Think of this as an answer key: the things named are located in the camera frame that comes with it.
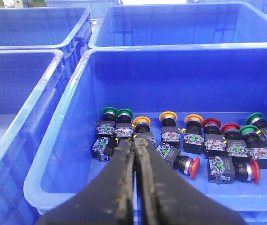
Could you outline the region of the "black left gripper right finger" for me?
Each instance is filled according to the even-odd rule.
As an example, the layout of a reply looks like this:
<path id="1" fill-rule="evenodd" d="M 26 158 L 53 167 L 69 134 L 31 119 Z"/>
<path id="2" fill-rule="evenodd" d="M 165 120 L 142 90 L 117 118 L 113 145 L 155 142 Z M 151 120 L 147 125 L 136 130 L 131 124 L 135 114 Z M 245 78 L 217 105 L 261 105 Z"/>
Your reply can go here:
<path id="1" fill-rule="evenodd" d="M 143 225 L 244 225 L 242 216 L 182 179 L 147 139 L 134 142 Z"/>

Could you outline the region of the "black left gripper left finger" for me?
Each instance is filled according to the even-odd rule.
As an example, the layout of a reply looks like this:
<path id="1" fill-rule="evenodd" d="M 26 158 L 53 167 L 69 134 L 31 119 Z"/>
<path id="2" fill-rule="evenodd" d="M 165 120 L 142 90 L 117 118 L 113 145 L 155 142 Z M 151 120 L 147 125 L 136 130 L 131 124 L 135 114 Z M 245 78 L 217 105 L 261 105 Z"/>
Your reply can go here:
<path id="1" fill-rule="evenodd" d="M 134 224 L 134 142 L 122 140 L 99 175 L 68 201 L 44 214 L 39 225 Z"/>

